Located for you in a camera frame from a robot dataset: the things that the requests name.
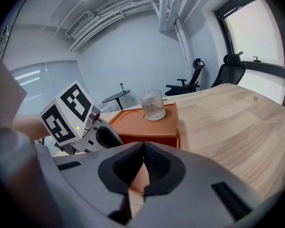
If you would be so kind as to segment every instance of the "office chair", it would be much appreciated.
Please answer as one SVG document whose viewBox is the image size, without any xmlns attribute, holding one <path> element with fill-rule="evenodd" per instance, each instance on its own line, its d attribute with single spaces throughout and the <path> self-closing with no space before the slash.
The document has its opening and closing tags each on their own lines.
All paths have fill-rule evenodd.
<svg viewBox="0 0 285 228">
<path fill-rule="evenodd" d="M 190 80 L 188 85 L 185 85 L 186 79 L 179 78 L 178 81 L 181 81 L 182 86 L 177 85 L 166 85 L 167 88 L 171 88 L 171 90 L 168 90 L 165 95 L 171 96 L 171 95 L 182 95 L 186 93 L 192 93 L 196 91 L 196 88 L 200 87 L 198 85 L 198 82 L 195 83 L 195 81 L 198 79 L 201 69 L 205 66 L 205 63 L 200 59 L 197 58 L 193 62 L 193 67 L 195 69 L 194 74 L 192 76 L 192 79 Z"/>
<path fill-rule="evenodd" d="M 242 54 L 243 52 L 224 56 L 225 64 L 219 68 L 218 76 L 211 88 L 225 83 L 237 85 L 241 81 L 246 71 L 246 66 L 241 64 L 239 57 Z"/>
</svg>

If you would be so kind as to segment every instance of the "white cube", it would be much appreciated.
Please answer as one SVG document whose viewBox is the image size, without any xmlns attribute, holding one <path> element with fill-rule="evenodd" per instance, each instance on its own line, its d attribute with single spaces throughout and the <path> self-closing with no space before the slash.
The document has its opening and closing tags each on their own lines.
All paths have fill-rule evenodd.
<svg viewBox="0 0 285 228">
<path fill-rule="evenodd" d="M 80 140 L 94 101 L 83 87 L 73 82 L 40 113 L 48 132 L 59 146 Z"/>
</svg>

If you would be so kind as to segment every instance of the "light wood tabletop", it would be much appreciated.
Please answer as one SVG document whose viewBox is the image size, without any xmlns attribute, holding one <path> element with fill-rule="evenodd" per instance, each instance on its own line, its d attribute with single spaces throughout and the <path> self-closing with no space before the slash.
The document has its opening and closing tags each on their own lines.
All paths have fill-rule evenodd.
<svg viewBox="0 0 285 228">
<path fill-rule="evenodd" d="M 285 186 L 285 108 L 237 85 L 166 97 L 176 102 L 181 149 L 216 161 L 264 199 Z M 101 114 L 110 121 L 118 112 Z M 143 199 L 130 193 L 135 214 Z"/>
</svg>

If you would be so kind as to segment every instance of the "black and white pattern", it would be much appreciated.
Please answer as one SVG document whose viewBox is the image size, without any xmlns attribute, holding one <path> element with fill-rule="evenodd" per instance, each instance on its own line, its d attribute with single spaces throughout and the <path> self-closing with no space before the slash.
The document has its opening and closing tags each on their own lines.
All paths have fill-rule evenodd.
<svg viewBox="0 0 285 228">
<path fill-rule="evenodd" d="M 42 115 L 42 119 L 58 143 L 75 137 L 55 105 Z"/>
<path fill-rule="evenodd" d="M 86 98 L 85 94 L 82 93 L 77 84 L 69 88 L 60 99 L 82 122 L 85 122 L 92 104 Z"/>
</svg>

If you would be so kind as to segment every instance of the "orange tray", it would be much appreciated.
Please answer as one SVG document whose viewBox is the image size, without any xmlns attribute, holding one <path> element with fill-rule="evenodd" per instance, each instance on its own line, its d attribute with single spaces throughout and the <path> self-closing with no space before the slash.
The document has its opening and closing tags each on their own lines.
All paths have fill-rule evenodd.
<svg viewBox="0 0 285 228">
<path fill-rule="evenodd" d="M 165 105 L 165 109 L 166 115 L 157 121 L 147 120 L 142 108 L 121 111 L 110 121 L 110 124 L 124 144 L 151 141 L 180 148 L 176 103 Z"/>
</svg>

